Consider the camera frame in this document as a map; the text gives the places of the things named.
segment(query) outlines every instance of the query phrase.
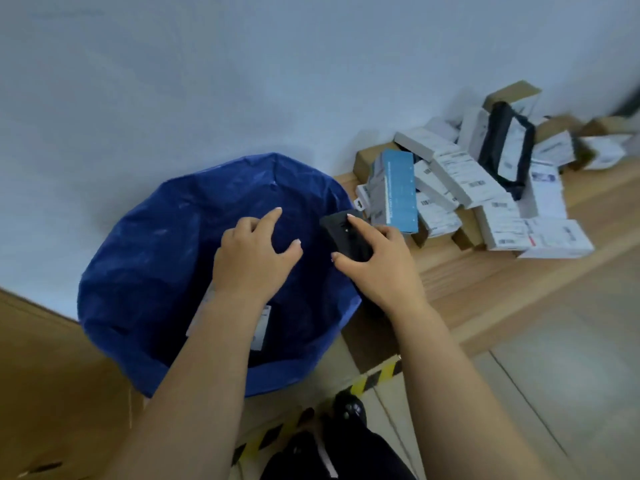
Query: black pouch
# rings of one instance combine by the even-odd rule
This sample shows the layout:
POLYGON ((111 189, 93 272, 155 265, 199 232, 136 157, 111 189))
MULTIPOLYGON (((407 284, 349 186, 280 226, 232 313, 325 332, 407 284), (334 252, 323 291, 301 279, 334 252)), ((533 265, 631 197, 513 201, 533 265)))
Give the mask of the black pouch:
POLYGON ((508 103, 493 105, 478 163, 514 200, 524 191, 535 136, 536 127, 508 103))

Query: person's left hand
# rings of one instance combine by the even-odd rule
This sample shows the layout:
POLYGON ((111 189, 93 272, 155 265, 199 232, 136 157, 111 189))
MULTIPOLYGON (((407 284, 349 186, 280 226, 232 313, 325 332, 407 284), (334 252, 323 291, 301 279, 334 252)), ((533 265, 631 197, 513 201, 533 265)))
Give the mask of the person's left hand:
POLYGON ((261 219, 243 217, 235 228, 222 234, 222 243, 213 261, 216 296, 255 299, 260 306, 265 306, 278 292, 302 257, 299 239, 282 254, 273 250, 271 236, 281 215, 282 209, 277 207, 261 219))

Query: hazard tape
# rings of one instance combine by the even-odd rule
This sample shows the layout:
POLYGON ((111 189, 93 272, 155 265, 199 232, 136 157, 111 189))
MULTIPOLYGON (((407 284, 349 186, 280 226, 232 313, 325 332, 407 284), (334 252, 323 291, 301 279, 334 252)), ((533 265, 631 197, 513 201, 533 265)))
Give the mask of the hazard tape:
MULTIPOLYGON (((379 366, 359 376, 350 386, 341 389, 336 395, 340 394, 340 392, 350 392, 360 397, 369 389, 393 379, 400 372, 402 372, 402 360, 399 355, 394 355, 379 366)), ((254 457, 261 450, 274 444, 278 439, 293 436, 297 430, 307 425, 316 416, 329 411, 336 395, 325 399, 314 407, 292 413, 286 420, 256 434, 249 441, 239 444, 234 451, 232 465, 235 465, 240 460, 254 457)))

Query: foot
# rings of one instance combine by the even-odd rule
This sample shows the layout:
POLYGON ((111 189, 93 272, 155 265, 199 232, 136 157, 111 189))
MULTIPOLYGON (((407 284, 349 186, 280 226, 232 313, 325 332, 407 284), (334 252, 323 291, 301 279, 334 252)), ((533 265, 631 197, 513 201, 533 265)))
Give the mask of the foot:
POLYGON ((333 417, 337 420, 360 421, 367 425, 367 414, 364 404, 350 392, 342 391, 333 402, 333 417))

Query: trash bin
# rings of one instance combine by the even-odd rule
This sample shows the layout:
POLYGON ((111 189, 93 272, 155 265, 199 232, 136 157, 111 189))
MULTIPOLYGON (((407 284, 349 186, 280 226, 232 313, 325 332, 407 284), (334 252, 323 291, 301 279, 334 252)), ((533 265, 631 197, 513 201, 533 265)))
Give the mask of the trash bin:
POLYGON ((153 395, 187 340, 222 233, 278 206, 274 249, 299 238, 304 255, 269 302, 276 313, 260 357, 252 352, 246 395, 304 378, 351 318, 360 297, 331 263, 318 224, 352 207, 334 179, 278 153, 174 178, 119 220, 78 293, 85 333, 144 395, 153 395))

